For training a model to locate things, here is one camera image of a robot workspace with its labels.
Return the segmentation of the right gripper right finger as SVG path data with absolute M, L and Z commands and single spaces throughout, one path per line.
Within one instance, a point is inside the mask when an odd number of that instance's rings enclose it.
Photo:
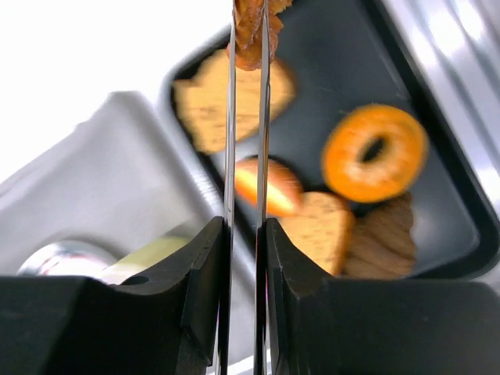
M 475 278 L 332 277 L 267 222 L 275 374 L 496 374 L 499 258 Z

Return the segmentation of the golden twisted pastry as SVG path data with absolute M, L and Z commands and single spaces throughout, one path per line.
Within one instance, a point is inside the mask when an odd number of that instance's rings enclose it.
M 292 3 L 292 0 L 268 1 L 270 61 L 274 59 L 278 34 L 284 27 L 277 14 L 292 6 Z M 241 70 L 253 71 L 261 68 L 263 14 L 263 0 L 234 1 L 235 64 Z

